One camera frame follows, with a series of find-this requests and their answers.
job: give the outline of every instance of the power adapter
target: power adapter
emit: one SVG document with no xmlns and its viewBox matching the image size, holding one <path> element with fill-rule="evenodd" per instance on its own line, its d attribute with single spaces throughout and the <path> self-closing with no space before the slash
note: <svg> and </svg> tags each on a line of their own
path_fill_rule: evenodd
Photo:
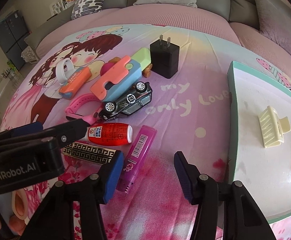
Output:
<svg viewBox="0 0 291 240">
<path fill-rule="evenodd" d="M 171 43 L 171 38 L 167 41 L 160 39 L 150 45 L 152 71 L 165 77 L 172 78 L 178 72 L 180 47 Z"/>
</svg>

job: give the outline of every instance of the toy car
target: toy car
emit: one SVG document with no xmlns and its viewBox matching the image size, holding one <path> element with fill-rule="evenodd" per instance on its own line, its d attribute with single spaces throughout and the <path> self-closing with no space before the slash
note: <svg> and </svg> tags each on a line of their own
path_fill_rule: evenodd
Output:
<svg viewBox="0 0 291 240">
<path fill-rule="evenodd" d="M 105 102 L 99 117 L 104 121 L 111 121 L 118 117 L 132 115 L 152 100 L 152 88 L 149 82 L 138 81 L 130 90 L 114 102 Z"/>
</svg>

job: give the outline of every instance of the toy wheel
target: toy wheel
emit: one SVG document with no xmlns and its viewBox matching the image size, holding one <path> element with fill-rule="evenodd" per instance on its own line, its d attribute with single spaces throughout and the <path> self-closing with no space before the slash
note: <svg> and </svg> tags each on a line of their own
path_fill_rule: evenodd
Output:
<svg viewBox="0 0 291 240">
<path fill-rule="evenodd" d="M 135 84 L 135 90 L 142 93 L 146 90 L 146 85 L 143 82 L 139 81 Z"/>
<path fill-rule="evenodd" d="M 112 113 L 114 111 L 114 109 L 115 109 L 115 104 L 113 102 L 108 102 L 104 106 L 104 110 L 107 113 Z"/>
</svg>

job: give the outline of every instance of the refrigerator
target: refrigerator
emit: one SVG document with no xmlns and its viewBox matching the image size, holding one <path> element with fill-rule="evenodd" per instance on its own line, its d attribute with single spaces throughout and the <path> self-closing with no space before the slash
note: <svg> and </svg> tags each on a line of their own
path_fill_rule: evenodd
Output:
<svg viewBox="0 0 291 240">
<path fill-rule="evenodd" d="M 21 52 L 28 46 L 24 41 L 28 35 L 29 30 L 18 11 L 0 22 L 0 46 L 18 70 L 25 64 Z"/>
</svg>

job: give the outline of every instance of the white dot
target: white dot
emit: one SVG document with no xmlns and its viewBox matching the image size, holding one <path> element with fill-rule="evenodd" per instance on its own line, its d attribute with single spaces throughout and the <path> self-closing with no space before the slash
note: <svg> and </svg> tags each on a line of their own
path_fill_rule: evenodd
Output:
<svg viewBox="0 0 291 240">
<path fill-rule="evenodd" d="M 153 107 L 153 106 L 149 106 L 149 107 L 147 107 L 147 108 L 145 109 L 145 113 L 146 113 L 146 114 L 154 114 L 155 111 L 156 111 L 156 108 Z"/>
<path fill-rule="evenodd" d="M 195 136 L 203 138 L 207 134 L 207 131 L 203 127 L 199 127 L 195 130 Z"/>
</svg>

